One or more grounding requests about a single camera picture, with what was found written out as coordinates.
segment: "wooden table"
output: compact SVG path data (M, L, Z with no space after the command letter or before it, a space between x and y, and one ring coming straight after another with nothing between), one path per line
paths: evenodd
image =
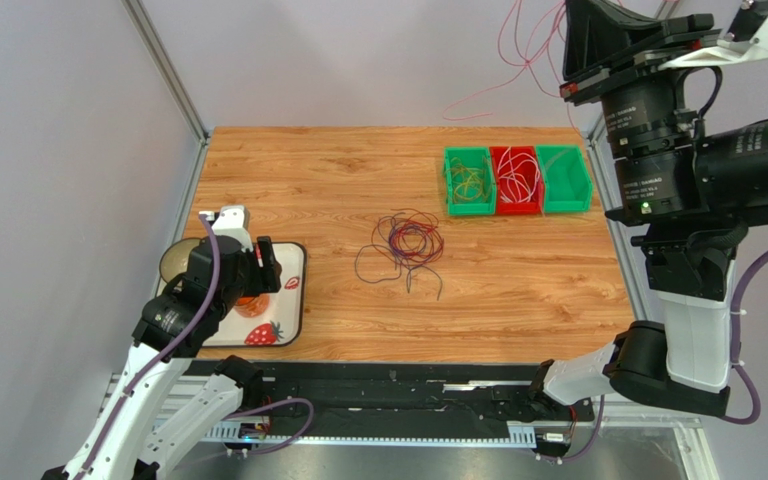
M209 348L204 358L534 363L594 350L633 320L595 189L587 214L449 217L445 146L581 144L571 129L218 128L186 228L201 210L243 204L251 235L308 251L304 320L286 347ZM355 255L383 215L440 218L446 246L419 273L368 285ZM367 276L390 275L370 259Z

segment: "green bin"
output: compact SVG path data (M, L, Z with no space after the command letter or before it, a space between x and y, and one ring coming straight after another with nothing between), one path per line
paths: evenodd
M544 178L544 213L578 213L591 209L594 184L576 145L535 147Z
M443 176L446 178L449 215L493 215L496 212L496 179L487 147L445 148Z

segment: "purple cable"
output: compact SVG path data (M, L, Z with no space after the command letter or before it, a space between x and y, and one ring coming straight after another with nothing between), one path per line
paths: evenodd
M561 459L562 463L573 462L584 457L591 451L591 447L594 446L594 442L597 441L597 434L600 432L600 425L603 424L603 407L606 404L606 398L604 395L600 395L600 408L597 410L597 421L594 423L594 431L591 432L591 437L588 439L588 443L582 447L582 450L576 452L575 455L564 457ZM558 463L559 457L544 457L551 463Z
M762 403L760 402L760 393L757 391L757 387L754 386L754 382L751 381L751 377L745 371L745 368L739 364L739 352L742 349L742 298L745 296L745 291L748 290L748 285L751 284L751 280L759 271L768 263L768 251L760 258L754 261L748 270L742 274L742 278L739 279L739 283L736 284L736 291L733 293L733 299L730 302L730 328L732 330L732 336L730 338L730 361L733 363L733 368L739 377L748 387L748 393L751 395L751 414L746 418L735 418L724 416L722 420L734 423L736 425L750 425L756 422L760 418L760 412L762 411Z
M180 345L180 343L186 337L188 337L190 333L192 333L192 330L198 326L201 318L203 318L204 314L212 303L212 298L215 296L215 291L218 288L218 264L220 262L218 253L218 238L216 238L215 232L212 230L212 226L210 226L209 222L207 221L206 215L198 215L198 220L201 221L201 224L206 229L207 236L209 237L209 244L212 248L212 278L210 278L209 281L209 290L207 290L206 298L204 298L204 302L195 313L195 316L192 317L192 321L186 325L186 328L184 328L183 331L181 331L180 334L171 341L171 343L163 348L161 352L157 353L155 357L150 359L150 361L147 362L147 365L139 370L133 376L133 379L130 381L130 383L124 387L123 394L118 397L118 400L112 407L112 411L109 412L109 417L106 418L106 423L103 424L103 428L101 428L100 433L97 434L97 439L94 440L94 445L91 446L91 450L89 450L88 456L85 457L85 462L82 463L82 466L79 468L79 472L76 474L73 480L80 480L82 477L84 477L88 469L91 468L91 465L94 464L94 460L97 458L97 453L99 453L100 447L103 446L103 442L106 440L106 437L109 436L109 432L112 430L112 426L115 424L115 419L118 418L118 415L121 413L121 409L123 408L126 399L132 395L136 384L141 381L145 375L147 375L147 372L149 372L153 367L156 366L156 364L162 361L163 358L167 357L171 352L173 352L174 349L177 348L177 346Z
M286 440L278 443L277 445L273 445L271 447L267 448L261 448L257 450L251 450L248 452L249 455L265 455L267 453L277 452L278 450L283 450L284 448L290 446L298 440L299 437L304 435L304 432L307 431L308 428L310 428L310 424L313 423L313 404L310 403L310 400L307 400L306 398L288 398L286 400L281 400L275 403L270 403L264 407L255 408L253 410L245 410L244 412L234 413L231 415L228 415L224 417L225 420L230 420L232 418L239 418L239 417L250 417L252 415L259 415L264 412L269 412L271 410L274 410L278 407L283 407L285 405L292 405L292 404L303 404L307 405L307 421L304 422L304 426L301 427L300 430L292 434L291 437L287 438Z

